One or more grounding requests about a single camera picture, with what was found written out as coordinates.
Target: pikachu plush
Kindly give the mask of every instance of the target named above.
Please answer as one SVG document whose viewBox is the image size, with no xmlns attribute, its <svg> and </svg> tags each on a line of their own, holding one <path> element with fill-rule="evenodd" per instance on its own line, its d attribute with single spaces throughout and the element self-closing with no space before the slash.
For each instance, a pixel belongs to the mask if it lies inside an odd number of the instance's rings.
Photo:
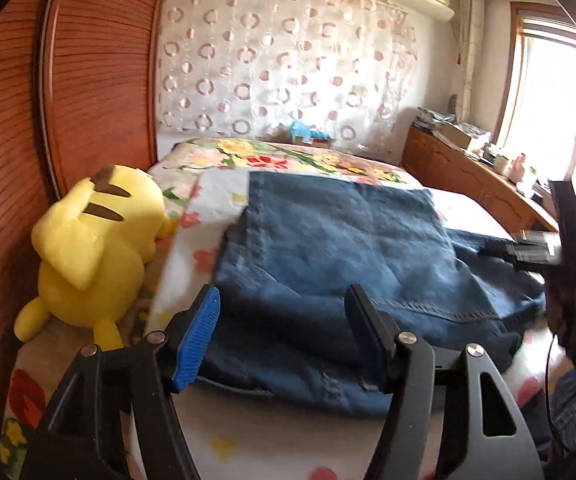
<svg viewBox="0 0 576 480">
<path fill-rule="evenodd" d="M 81 180 L 32 230 L 39 296 L 20 311 L 14 334 L 28 341 L 52 314 L 91 328 L 103 350 L 122 348 L 116 323 L 136 298 L 155 238 L 173 225 L 159 186 L 141 170 L 105 166 Z"/>
</svg>

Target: bed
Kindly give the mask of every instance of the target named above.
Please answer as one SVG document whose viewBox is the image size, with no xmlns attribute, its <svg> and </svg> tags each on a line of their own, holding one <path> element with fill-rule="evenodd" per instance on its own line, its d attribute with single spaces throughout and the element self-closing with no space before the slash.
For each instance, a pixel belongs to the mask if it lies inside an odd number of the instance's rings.
<svg viewBox="0 0 576 480">
<path fill-rule="evenodd" d="M 189 139 L 150 173 L 161 187 L 177 232 L 157 241 L 138 298 L 121 324 L 127 344 L 165 328 L 190 306 L 210 279 L 223 230 L 244 208 L 249 171 L 318 174 L 373 186 L 422 187 L 400 168 L 308 146 L 242 139 Z M 449 228 L 508 237 L 476 202 L 432 190 L 436 210 Z M 51 319 L 25 344 L 12 372 L 0 439 L 0 459 L 17 478 L 34 429 L 73 356 L 90 342 L 87 330 Z M 505 378 L 521 404 L 542 384 L 548 331 L 526 333 Z M 196 383 L 175 407 L 200 474 L 210 479 L 272 478 L 334 480 L 361 478 L 381 431 L 379 420 L 353 420 L 277 402 L 258 402 Z M 442 417 L 434 415 L 423 474 L 431 474 Z M 131 474 L 145 479 L 134 428 L 127 417 L 124 442 Z"/>
</svg>

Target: plush toy foot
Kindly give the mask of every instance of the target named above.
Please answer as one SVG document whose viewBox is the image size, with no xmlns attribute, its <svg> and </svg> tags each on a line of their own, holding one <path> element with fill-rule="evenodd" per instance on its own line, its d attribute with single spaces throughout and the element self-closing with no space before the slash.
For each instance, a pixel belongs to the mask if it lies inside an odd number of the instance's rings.
<svg viewBox="0 0 576 480">
<path fill-rule="evenodd" d="M 14 321 L 14 335 L 27 342 L 39 333 L 47 323 L 50 313 L 38 296 L 26 304 Z"/>
<path fill-rule="evenodd" d="M 101 347 L 101 350 L 116 350 L 123 348 L 123 341 L 119 334 L 119 329 L 109 319 L 101 319 L 94 326 L 94 342 Z"/>
</svg>

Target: metal screw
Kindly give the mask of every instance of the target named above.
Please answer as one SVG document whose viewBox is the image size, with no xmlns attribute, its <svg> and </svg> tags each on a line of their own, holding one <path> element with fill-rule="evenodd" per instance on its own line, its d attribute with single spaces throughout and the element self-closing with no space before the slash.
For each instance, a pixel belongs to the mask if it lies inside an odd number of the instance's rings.
<svg viewBox="0 0 576 480">
<path fill-rule="evenodd" d="M 468 345 L 466 346 L 466 350 L 473 357 L 481 357 L 483 354 L 486 353 L 484 348 L 477 343 L 468 343 Z"/>
<path fill-rule="evenodd" d="M 402 332 L 399 334 L 399 340 L 406 345 L 412 345 L 417 342 L 417 336 L 412 332 Z"/>
<path fill-rule="evenodd" d="M 83 357 L 92 357 L 94 354 L 96 354 L 96 350 L 97 350 L 96 345 L 85 345 L 81 349 L 81 355 Z"/>
<path fill-rule="evenodd" d="M 150 332 L 148 334 L 148 342 L 153 345 L 158 345 L 165 341 L 165 332 L 161 332 L 161 330 L 155 330 L 154 332 Z"/>
</svg>

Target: wooden cabinet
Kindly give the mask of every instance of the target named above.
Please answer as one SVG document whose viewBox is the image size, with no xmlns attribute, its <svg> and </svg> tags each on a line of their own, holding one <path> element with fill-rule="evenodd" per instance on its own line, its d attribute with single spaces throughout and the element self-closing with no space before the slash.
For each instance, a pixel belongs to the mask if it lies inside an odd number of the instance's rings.
<svg viewBox="0 0 576 480">
<path fill-rule="evenodd" d="M 520 195 L 503 177 L 414 127 L 408 132 L 402 167 L 424 186 L 470 197 L 509 233 L 535 228 L 558 230 L 547 212 Z"/>
</svg>

